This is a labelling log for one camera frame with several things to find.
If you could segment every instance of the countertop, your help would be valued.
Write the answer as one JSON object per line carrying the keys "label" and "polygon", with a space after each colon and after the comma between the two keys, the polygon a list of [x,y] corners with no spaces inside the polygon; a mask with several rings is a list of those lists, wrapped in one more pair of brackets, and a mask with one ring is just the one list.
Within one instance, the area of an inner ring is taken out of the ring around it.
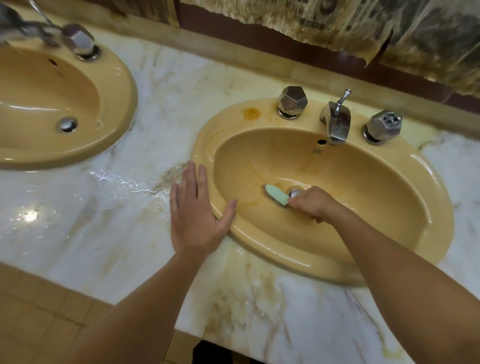
{"label": "countertop", "polygon": [[[89,27],[132,70],[133,128],[97,157],[54,170],[0,171],[0,259],[108,303],[173,255],[168,194],[196,135],[234,103],[288,81]],[[334,100],[305,88],[310,99]],[[350,102],[366,115],[378,110]],[[480,143],[405,119],[402,135],[442,177],[455,236],[439,267],[480,297]],[[195,279],[176,328],[272,363],[411,363],[367,288],[302,277],[226,237]]]}

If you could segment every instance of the light green sponge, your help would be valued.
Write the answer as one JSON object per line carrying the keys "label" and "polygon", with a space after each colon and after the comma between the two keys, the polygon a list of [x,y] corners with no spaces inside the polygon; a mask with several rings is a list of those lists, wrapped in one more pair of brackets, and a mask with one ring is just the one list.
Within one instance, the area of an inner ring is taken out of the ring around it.
{"label": "light green sponge", "polygon": [[271,184],[264,184],[264,190],[269,197],[278,202],[282,206],[288,205],[288,195]]}

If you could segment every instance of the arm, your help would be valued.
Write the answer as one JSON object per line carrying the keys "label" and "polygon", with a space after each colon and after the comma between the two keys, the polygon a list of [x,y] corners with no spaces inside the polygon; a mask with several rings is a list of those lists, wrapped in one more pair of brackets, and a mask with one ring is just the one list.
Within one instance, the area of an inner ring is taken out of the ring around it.
{"label": "arm", "polygon": [[235,210],[236,201],[230,201],[222,219],[215,219],[205,166],[197,183],[189,161],[180,187],[174,183],[170,191],[174,256],[80,337],[64,363],[160,363],[190,285],[227,234]]}
{"label": "arm", "polygon": [[333,225],[388,327],[417,363],[480,362],[480,301],[318,187],[289,199]]}

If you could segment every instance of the sink bowl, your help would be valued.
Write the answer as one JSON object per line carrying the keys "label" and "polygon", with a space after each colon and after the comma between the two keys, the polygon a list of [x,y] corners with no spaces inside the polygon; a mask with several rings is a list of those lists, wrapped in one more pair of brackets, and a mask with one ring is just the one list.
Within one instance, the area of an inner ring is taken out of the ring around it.
{"label": "sink bowl", "polygon": [[100,46],[94,62],[38,39],[0,47],[0,167],[40,169],[92,157],[128,130],[137,88]]}
{"label": "sink bowl", "polygon": [[381,146],[364,140],[368,118],[352,111],[344,145],[324,145],[324,103],[309,101],[293,121],[276,99],[233,105],[200,131],[192,159],[207,167],[217,217],[238,200],[231,234],[241,244],[289,270],[342,284],[364,280],[335,229],[317,224],[266,197],[262,185],[288,193],[317,185],[368,223],[436,264],[453,235],[453,211],[438,175],[402,137]]}

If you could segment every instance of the tile floor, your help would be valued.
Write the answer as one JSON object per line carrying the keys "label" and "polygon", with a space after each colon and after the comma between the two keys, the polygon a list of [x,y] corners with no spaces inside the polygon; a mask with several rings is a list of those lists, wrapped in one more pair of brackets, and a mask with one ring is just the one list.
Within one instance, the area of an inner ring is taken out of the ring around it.
{"label": "tile floor", "polygon": [[[0,263],[0,363],[53,364],[111,305]],[[191,364],[200,339],[175,330],[163,364]],[[234,364],[250,359],[232,353]]]}

